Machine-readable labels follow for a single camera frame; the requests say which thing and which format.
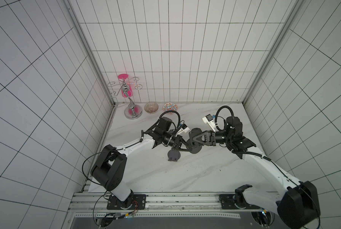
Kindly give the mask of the black phone stand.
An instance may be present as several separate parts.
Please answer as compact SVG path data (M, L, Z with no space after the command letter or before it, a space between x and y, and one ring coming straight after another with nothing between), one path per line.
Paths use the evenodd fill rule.
M202 147L199 147L199 148L192 148L192 151L191 151L191 153L192 154L197 154L197 153L199 153L200 151L201 151L201 149L202 149Z

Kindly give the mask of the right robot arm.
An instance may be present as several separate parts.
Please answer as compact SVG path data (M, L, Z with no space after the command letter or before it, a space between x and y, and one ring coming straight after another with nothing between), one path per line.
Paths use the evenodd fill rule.
M218 113L223 109L229 110L230 116L224 119L223 127L220 127ZM320 220L317 188L311 182L302 182L286 172L246 138L243 124L231 107L222 106L217 112L215 116L209 114L203 118L210 130L194 128L190 131L188 141L192 152L198 153L203 146L224 144L229 151L256 169L275 189L273 192L259 191L245 184L235 189L229 202L241 210L258 206L272 212L291 229L304 228L313 220Z

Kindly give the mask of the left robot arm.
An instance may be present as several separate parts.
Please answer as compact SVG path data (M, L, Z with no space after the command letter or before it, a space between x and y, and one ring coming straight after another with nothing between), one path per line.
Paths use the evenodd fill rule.
M115 203L122 209L129 209L135 203L133 191L122 181L128 156L147 152L158 145L171 147L171 151L190 152L192 147L181 133L189 127L181 121L176 111L162 113L158 120L141 137L122 146L107 145L99 153L90 170L91 182L110 192Z

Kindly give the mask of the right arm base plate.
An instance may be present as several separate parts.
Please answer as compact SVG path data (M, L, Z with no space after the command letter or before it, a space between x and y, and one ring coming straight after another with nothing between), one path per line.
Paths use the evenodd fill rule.
M220 194L219 202L223 210L259 210L260 207L248 204L239 194Z

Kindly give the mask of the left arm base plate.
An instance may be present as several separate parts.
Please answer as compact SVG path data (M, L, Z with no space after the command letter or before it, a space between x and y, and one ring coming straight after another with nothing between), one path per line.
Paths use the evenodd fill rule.
M130 194L125 201L111 195L108 198L107 210L144 210L146 204L145 194Z

